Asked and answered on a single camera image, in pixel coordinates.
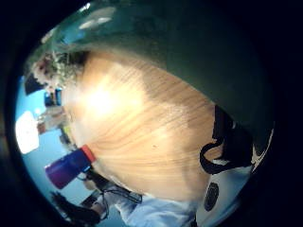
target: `wood grain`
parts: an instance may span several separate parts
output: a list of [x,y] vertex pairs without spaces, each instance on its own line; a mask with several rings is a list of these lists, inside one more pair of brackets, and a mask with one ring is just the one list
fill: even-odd
[[62,103],[77,146],[93,151],[103,177],[163,199],[204,195],[209,175],[199,153],[213,141],[214,105],[187,83],[124,54],[91,53]]

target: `person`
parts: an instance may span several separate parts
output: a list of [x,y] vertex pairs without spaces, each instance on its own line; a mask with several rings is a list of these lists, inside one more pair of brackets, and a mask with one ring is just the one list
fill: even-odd
[[76,224],[94,225],[108,216],[114,207],[122,220],[133,227],[192,227],[197,226],[195,215],[198,201],[170,201],[152,196],[137,195],[113,183],[93,202],[90,208],[76,206],[59,192],[52,193],[53,201]]

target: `black strap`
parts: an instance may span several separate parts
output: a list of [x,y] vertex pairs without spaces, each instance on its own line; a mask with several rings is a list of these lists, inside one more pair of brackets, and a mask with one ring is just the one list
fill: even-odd
[[[250,134],[241,126],[236,125],[232,129],[232,119],[218,106],[215,106],[215,122],[212,137],[215,143],[209,143],[202,147],[200,163],[205,172],[217,174],[227,169],[249,166],[252,157],[253,140]],[[212,148],[223,144],[223,155],[220,159],[228,161],[226,165],[218,165],[208,161],[205,154]]]

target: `light blue wall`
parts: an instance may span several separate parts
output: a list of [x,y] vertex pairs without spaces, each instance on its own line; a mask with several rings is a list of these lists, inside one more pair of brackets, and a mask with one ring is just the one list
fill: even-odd
[[[40,108],[42,112],[45,110],[44,90],[26,96],[25,88],[22,83],[23,79],[20,80],[20,88],[18,90],[15,115],[16,120],[25,111],[30,111],[36,116],[36,113],[34,112],[36,108]],[[50,191],[60,191],[69,201],[75,204],[80,204],[91,194],[91,191],[87,190],[80,180],[76,179],[64,189],[59,190],[45,175],[45,166],[67,153],[67,150],[62,146],[59,140],[60,135],[61,133],[59,130],[50,131],[40,135],[40,146],[28,154],[23,154],[22,157],[30,177],[36,183],[36,186],[39,188],[41,193],[49,201]],[[104,220],[99,226],[125,227],[126,225],[122,222],[117,210],[111,209],[109,218]]]

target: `purple cup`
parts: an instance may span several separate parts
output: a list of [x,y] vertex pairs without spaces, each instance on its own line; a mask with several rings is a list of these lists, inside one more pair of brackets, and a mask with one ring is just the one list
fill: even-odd
[[45,172],[48,179],[57,188],[62,189],[90,165],[90,159],[85,152],[79,148],[52,164],[45,166]]

